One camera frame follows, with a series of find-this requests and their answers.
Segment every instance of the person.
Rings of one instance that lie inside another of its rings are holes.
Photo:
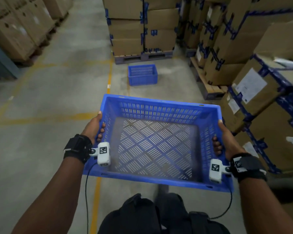
[[[91,144],[94,144],[101,119],[102,113],[99,112],[80,136],[89,138]],[[224,146],[225,156],[229,161],[237,154],[246,153],[222,121],[218,125],[223,133],[223,145],[216,137],[211,138],[215,153],[221,154]],[[104,127],[105,124],[102,124],[98,142],[101,141]],[[12,234],[67,233],[77,208],[83,169],[84,162],[80,158],[74,155],[64,156],[58,171],[20,218]],[[293,234],[293,220],[284,211],[265,178],[240,178],[239,188],[244,225],[248,234]],[[209,220],[207,214],[188,213],[179,195],[169,193],[166,186],[159,186],[154,203],[137,194],[128,199],[119,210],[108,214],[99,229],[99,234],[107,233],[217,234],[229,231],[223,225]]]

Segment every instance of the gray floor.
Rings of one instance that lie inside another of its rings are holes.
[[[152,86],[129,87],[127,65],[115,65],[110,59],[102,0],[74,0],[68,19],[34,67],[23,70],[23,76],[15,82],[0,83],[0,234],[12,230],[46,186],[61,163],[68,139],[80,133],[98,112],[108,84],[111,94],[204,102],[187,59],[178,48],[173,59],[151,62],[159,74],[158,84]],[[97,181],[99,205],[93,210]],[[86,232],[84,183],[85,177],[69,233]],[[243,234],[235,186],[232,206],[219,222],[232,234]],[[103,218],[128,197],[141,193],[152,199],[155,188],[149,183],[90,177],[91,233],[96,233]],[[227,193],[180,187],[170,190],[183,197],[188,211],[203,211],[210,216],[224,212],[230,201]]]

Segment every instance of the forearm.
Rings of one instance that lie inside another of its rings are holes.
[[[264,180],[246,178],[240,183],[241,205],[248,234],[293,234],[293,220]]]
[[[84,165],[67,157],[49,184],[20,218],[12,234],[67,233],[77,208]]]

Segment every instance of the person's left arm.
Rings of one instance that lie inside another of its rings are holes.
[[[93,118],[85,127],[82,135],[94,144],[99,130],[102,113]],[[77,158],[63,159],[42,193],[26,210],[14,227],[12,234],[56,233],[66,234],[73,222],[77,208],[84,164]]]

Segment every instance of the person's right arm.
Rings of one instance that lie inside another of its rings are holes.
[[[245,150],[238,144],[231,132],[219,122],[223,132],[226,158],[231,158]],[[214,151],[220,154],[221,144],[213,138]],[[240,182],[241,206],[244,225],[248,234],[293,234],[293,220],[282,208],[267,183],[262,179],[246,178]]]

